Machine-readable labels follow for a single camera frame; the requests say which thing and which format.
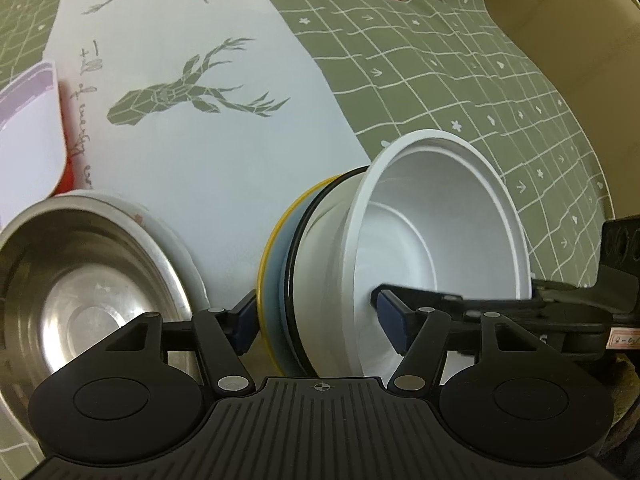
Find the silver screw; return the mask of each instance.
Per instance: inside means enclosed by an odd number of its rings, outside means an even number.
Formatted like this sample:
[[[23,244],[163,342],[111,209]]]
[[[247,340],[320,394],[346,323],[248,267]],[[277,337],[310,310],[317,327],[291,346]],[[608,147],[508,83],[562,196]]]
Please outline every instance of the silver screw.
[[[218,381],[218,387],[226,392],[239,392],[249,385],[246,377],[240,375],[228,375]]]
[[[401,375],[396,377],[394,384],[396,385],[396,388],[400,388],[401,390],[406,390],[408,392],[414,392],[424,388],[427,383],[422,377],[418,377],[417,375]]]

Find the black mechanical device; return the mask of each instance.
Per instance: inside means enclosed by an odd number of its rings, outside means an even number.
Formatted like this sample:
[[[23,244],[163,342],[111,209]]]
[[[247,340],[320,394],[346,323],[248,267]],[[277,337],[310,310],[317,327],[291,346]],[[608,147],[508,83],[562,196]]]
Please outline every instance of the black mechanical device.
[[[593,456],[612,401],[580,362],[604,354],[613,324],[638,326],[639,237],[640,219],[607,222],[594,286],[534,282],[532,300],[381,285],[372,306],[405,355],[386,388],[267,378],[256,390],[238,359],[258,332],[254,293],[186,322],[147,312],[36,389],[46,460],[28,478],[611,480]],[[476,364],[440,386],[454,349]],[[201,383],[169,351],[195,352]]]

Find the yellow rim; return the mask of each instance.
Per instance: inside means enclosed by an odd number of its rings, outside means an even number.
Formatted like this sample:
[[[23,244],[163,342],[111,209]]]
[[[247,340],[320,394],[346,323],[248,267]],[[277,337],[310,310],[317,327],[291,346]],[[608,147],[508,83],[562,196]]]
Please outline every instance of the yellow rim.
[[[307,198],[310,194],[320,189],[321,187],[324,187],[327,184],[331,183],[339,176],[340,175],[336,175],[326,180],[323,180],[319,184],[316,184],[311,189],[306,190],[302,195],[300,195],[296,199],[296,201],[293,204],[291,204],[289,208],[284,212],[284,214],[280,217],[280,220],[278,220],[277,224],[273,228],[273,231],[271,231],[271,234],[269,235],[269,239],[267,240],[267,244],[265,245],[264,251],[262,252],[262,258],[260,259],[260,267],[258,267],[258,283],[255,286],[255,303],[258,310],[258,323],[260,324],[260,332],[262,333],[262,340],[264,341],[264,346],[267,349],[267,354],[269,356],[269,359],[271,360],[271,362],[273,363],[273,365],[275,366],[276,370],[280,375],[284,375],[284,371],[282,370],[282,368],[280,367],[280,364],[276,359],[276,356],[273,352],[273,348],[271,347],[271,342],[269,341],[269,336],[267,334],[267,331],[265,330],[266,322],[264,320],[264,310],[262,307],[262,282],[264,281],[264,271],[266,270],[266,267],[267,267],[267,257],[269,256],[269,252],[271,252],[271,247],[273,245],[273,242],[276,239],[276,236],[278,235],[278,232],[280,232],[282,224],[284,224],[285,220],[289,217],[289,215],[293,212],[293,210],[297,208],[300,205],[300,203],[305,198]]]

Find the black rim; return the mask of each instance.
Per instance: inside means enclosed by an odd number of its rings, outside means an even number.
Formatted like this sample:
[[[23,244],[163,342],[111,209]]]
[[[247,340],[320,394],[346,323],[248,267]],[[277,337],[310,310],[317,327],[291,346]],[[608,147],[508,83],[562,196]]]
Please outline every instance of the black rim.
[[[306,225],[322,200],[324,200],[332,190],[340,186],[340,184],[345,180],[348,180],[357,174],[364,173],[367,171],[367,168],[368,166],[363,166],[339,176],[334,181],[327,184],[327,186],[318,193],[302,215],[302,218],[296,227],[296,231],[293,233],[293,240],[291,241],[289,253],[287,254],[287,263],[284,271],[284,311],[287,318],[287,329],[289,330],[289,337],[291,339],[294,354],[298,358],[298,362],[308,377],[318,377],[318,373],[314,370],[311,361],[309,361],[309,357],[306,355],[305,348],[300,340],[300,334],[298,334],[298,326],[296,324],[296,314],[293,309],[293,271],[294,266],[296,265],[296,257],[298,256],[298,248],[302,241],[302,234],[305,232]]]

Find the metal bowl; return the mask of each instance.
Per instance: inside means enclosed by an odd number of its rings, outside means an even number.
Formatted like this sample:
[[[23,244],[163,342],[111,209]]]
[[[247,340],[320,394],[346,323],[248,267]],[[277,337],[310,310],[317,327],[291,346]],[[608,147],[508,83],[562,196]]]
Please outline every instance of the metal bowl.
[[[191,318],[172,264],[119,209],[56,197],[0,232],[0,393],[21,433],[31,433],[27,403],[38,384],[149,310],[165,321]],[[172,358],[193,372],[192,356]]]

